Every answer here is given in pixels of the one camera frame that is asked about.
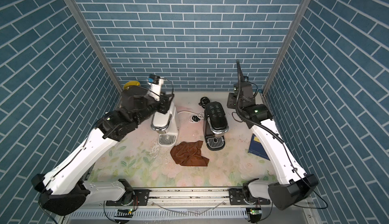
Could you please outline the black coffee machine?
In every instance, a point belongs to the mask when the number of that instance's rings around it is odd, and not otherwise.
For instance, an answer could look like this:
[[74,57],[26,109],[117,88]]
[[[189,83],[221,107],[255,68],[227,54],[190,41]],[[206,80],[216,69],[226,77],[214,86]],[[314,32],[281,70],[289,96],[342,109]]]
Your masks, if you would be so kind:
[[211,151],[219,151],[225,147],[224,134],[229,130],[226,114],[219,102],[205,105],[203,132],[206,146]]

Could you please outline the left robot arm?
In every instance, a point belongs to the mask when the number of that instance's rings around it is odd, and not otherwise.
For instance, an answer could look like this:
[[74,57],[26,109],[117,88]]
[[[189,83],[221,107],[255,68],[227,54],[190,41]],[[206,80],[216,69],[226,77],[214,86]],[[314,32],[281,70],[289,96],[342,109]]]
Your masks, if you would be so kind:
[[123,206],[134,205],[135,192],[125,179],[92,184],[82,177],[143,121],[156,112],[167,113],[173,98],[174,93],[157,94],[140,86],[123,90],[121,107],[97,120],[86,139],[57,167],[32,178],[34,189],[40,193],[40,208],[66,216],[87,203],[111,201]]

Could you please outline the brown cloth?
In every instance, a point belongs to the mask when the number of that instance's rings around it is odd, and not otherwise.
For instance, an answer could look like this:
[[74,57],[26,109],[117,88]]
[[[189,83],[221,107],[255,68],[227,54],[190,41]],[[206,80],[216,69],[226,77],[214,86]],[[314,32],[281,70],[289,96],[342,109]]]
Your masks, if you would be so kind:
[[202,156],[202,145],[203,141],[181,142],[171,149],[170,155],[174,162],[181,166],[207,167],[209,159]]

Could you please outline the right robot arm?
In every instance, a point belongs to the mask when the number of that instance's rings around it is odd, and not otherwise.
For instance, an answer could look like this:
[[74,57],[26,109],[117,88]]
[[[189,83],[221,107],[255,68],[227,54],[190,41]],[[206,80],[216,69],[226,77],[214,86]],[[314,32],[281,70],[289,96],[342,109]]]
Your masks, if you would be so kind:
[[267,183],[253,179],[243,184],[247,199],[268,199],[279,210],[306,199],[317,187],[319,181],[314,174],[308,174],[295,160],[285,145],[276,124],[264,104],[256,104],[255,99],[248,101],[249,106],[237,107],[237,94],[229,93],[227,107],[235,109],[239,118],[247,124],[259,139],[275,170],[277,180]]

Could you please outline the white coffee machine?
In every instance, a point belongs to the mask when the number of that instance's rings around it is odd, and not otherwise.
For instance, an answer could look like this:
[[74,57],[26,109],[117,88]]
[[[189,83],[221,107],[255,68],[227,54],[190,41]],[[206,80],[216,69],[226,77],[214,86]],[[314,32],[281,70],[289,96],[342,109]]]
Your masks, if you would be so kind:
[[174,102],[171,103],[166,114],[156,112],[153,115],[151,129],[159,134],[158,144],[162,147],[173,147],[179,135],[179,121]]

